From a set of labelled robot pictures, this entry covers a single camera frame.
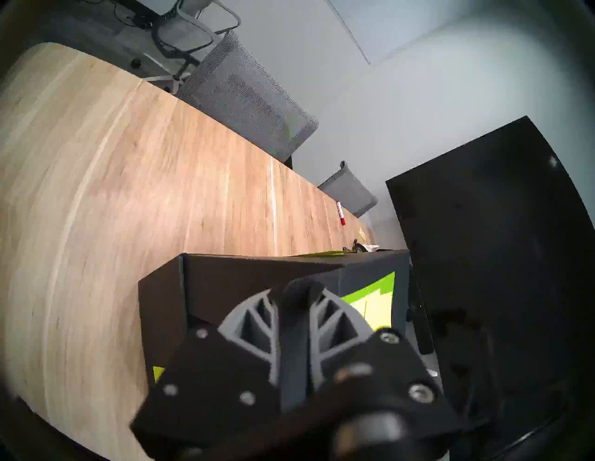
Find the red marker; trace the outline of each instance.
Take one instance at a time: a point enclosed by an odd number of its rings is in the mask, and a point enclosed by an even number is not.
[[[337,209],[339,210],[339,218],[341,218],[341,224],[345,225],[345,216],[343,216],[343,207],[341,202],[337,202]]]

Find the gray 3d-printed part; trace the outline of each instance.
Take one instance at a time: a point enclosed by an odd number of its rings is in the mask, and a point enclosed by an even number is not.
[[[322,363],[359,344],[374,331],[364,317],[326,288],[310,308],[310,367],[314,390],[324,383]]]
[[[268,380],[277,385],[279,376],[277,307],[262,291],[238,304],[219,326],[219,333],[251,354],[271,364]]]
[[[270,363],[269,382],[278,384],[280,355],[278,310],[262,291],[238,304],[219,326],[228,341]],[[372,333],[361,314],[326,288],[310,307],[310,374],[314,390],[324,383],[322,363],[362,343]]]

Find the office chair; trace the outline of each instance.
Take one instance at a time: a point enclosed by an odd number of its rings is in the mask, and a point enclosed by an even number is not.
[[[204,10],[210,4],[215,4],[224,9],[225,11],[229,12],[235,19],[237,24],[232,27],[227,27],[225,29],[213,31],[203,22],[199,21],[198,17],[202,10]],[[150,56],[147,53],[144,53],[149,59],[155,62],[158,66],[164,69],[167,74],[162,76],[153,76],[153,77],[146,77],[144,81],[171,81],[172,88],[169,91],[172,94],[176,94],[180,85],[184,82],[186,78],[188,78],[191,73],[187,72],[188,66],[190,64],[194,66],[198,66],[200,61],[196,59],[192,54],[206,48],[213,43],[219,43],[222,39],[221,35],[235,29],[236,27],[240,26],[242,20],[240,17],[234,13],[232,10],[227,8],[218,0],[177,0],[176,4],[173,8],[165,13],[164,15],[160,16],[153,24],[153,28],[151,30],[151,37],[155,46],[159,49],[161,54],[165,58],[168,59],[175,59],[175,58],[182,58],[184,59],[184,64],[182,67],[173,74],[166,66],[161,64],[157,59]],[[196,28],[203,31],[208,37],[210,38],[209,42],[203,43],[200,46],[190,48],[190,49],[180,49],[174,45],[176,39],[184,37],[184,36],[196,36],[197,31]]]
[[[378,199],[353,175],[347,163],[341,162],[341,169],[318,188],[359,218],[373,208]]]
[[[176,96],[280,162],[318,128],[233,31],[203,59]]]

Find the black monitor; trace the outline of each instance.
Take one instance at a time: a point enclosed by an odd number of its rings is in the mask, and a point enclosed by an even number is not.
[[[453,459],[495,456],[592,401],[577,390],[595,382],[595,230],[531,120],[451,150],[387,187],[444,392],[462,414],[493,423],[483,440],[455,447]]]

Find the black box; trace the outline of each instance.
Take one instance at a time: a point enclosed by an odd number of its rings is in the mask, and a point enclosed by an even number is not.
[[[149,385],[155,384],[189,328],[204,322],[220,325],[246,298],[301,277],[323,283],[352,305],[364,296],[387,294],[392,284],[392,296],[383,299],[385,307],[386,302],[390,303],[390,325],[383,326],[405,332],[407,250],[289,258],[182,253],[139,281],[140,323]]]

